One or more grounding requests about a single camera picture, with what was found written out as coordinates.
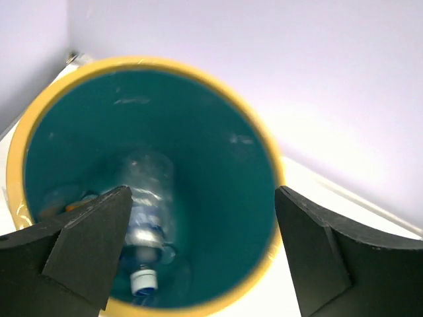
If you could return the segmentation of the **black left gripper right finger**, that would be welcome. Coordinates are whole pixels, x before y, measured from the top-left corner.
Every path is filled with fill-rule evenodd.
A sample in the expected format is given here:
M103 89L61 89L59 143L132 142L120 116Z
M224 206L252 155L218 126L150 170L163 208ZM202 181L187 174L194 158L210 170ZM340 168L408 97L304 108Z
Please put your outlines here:
M275 208L302 316L421 316L422 241L326 209L287 186Z

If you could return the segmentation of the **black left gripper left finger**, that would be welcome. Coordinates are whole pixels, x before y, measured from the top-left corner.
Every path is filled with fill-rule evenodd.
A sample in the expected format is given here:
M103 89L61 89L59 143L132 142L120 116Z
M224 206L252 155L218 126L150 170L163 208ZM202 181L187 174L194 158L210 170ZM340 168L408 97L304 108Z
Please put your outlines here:
M132 208L119 186L72 211L1 236L2 316L98 316Z

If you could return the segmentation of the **orange juice bottle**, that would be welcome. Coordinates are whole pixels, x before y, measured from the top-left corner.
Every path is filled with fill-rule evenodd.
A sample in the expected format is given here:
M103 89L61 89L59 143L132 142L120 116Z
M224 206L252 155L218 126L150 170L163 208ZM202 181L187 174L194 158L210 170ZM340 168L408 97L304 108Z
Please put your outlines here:
M37 221L71 211L97 198L99 193L94 190L82 190L76 185L58 187L48 192L42 201Z

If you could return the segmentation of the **clear bottle blue label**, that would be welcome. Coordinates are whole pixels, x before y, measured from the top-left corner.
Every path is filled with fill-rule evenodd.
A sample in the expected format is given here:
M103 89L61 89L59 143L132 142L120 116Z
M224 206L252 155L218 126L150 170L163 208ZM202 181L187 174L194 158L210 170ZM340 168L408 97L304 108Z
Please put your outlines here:
M157 266L171 261L176 251L167 240L163 218L155 207L131 211L120 265L129 275L131 293L145 298L158 290Z

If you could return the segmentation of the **clear wide-mouth plastic jar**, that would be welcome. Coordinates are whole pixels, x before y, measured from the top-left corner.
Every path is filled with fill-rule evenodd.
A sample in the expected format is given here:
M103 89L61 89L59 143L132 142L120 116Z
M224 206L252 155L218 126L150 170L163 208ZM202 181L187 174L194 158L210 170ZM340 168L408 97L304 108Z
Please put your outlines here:
M125 246L164 248L174 240L173 164L164 155L134 151L122 161L122 184L132 192Z

